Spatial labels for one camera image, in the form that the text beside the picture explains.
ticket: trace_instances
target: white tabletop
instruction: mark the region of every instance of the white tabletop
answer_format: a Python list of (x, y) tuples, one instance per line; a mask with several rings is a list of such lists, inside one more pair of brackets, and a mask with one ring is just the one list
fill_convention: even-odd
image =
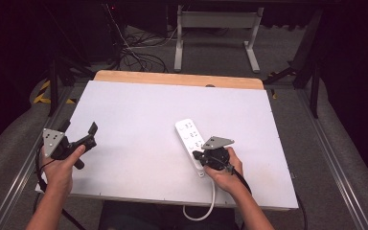
[[(74, 169), (74, 196), (209, 205), (211, 182), (199, 177), (174, 124), (190, 118), (204, 140), (220, 136), (243, 162), (262, 208), (298, 208), (265, 90), (91, 81), (66, 135), (70, 142), (98, 125), (97, 146)], [(235, 202), (217, 188), (217, 206)]]

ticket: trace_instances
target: person's left hand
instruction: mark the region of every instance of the person's left hand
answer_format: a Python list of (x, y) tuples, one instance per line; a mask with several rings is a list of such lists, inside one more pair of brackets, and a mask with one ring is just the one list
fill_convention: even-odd
[[(73, 166), (85, 152), (85, 146), (79, 146), (65, 160), (55, 160), (46, 165), (43, 171), (47, 177), (47, 190), (55, 190), (57, 193), (69, 195), (73, 188)], [(44, 148), (41, 155), (41, 166), (51, 162), (53, 159), (44, 156)]]

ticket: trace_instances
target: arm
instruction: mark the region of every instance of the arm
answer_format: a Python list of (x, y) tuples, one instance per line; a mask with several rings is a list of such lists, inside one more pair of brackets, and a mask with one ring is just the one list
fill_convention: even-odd
[[(243, 175), (241, 160), (232, 148), (228, 148), (228, 152), (231, 165), (233, 165), (235, 169)], [(208, 166), (205, 166), (205, 171), (214, 179), (222, 190), (228, 192), (234, 198), (248, 230), (274, 229), (265, 214), (262, 212), (262, 209), (256, 203), (252, 194), (247, 191), (237, 176), (227, 172), (226, 170), (213, 170)]]
[[(44, 167), (47, 189), (27, 229), (58, 229), (62, 206), (73, 188), (73, 166), (84, 152), (85, 146), (79, 146), (67, 159)], [(42, 165), (52, 160), (42, 158)]]

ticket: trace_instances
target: silver mounting plate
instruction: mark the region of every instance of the silver mounting plate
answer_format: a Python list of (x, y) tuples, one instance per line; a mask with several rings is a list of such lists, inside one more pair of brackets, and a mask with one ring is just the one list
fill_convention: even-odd
[(234, 144), (235, 141), (231, 139), (221, 138), (212, 136), (205, 144), (202, 146), (203, 150), (215, 150), (220, 147)]
[(49, 157), (53, 154), (58, 144), (64, 138), (64, 132), (51, 130), (49, 128), (43, 129), (43, 142), (44, 142), (44, 156)]

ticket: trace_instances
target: white metal stand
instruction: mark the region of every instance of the white metal stand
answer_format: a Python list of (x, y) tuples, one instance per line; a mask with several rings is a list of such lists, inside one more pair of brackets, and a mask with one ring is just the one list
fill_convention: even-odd
[(260, 68), (253, 52), (253, 44), (259, 30), (263, 10), (263, 8), (259, 8), (257, 12), (182, 11), (182, 6), (178, 6), (174, 71), (181, 71), (184, 43), (182, 40), (183, 28), (252, 28), (249, 40), (244, 42), (244, 48), (253, 72), (259, 73)]

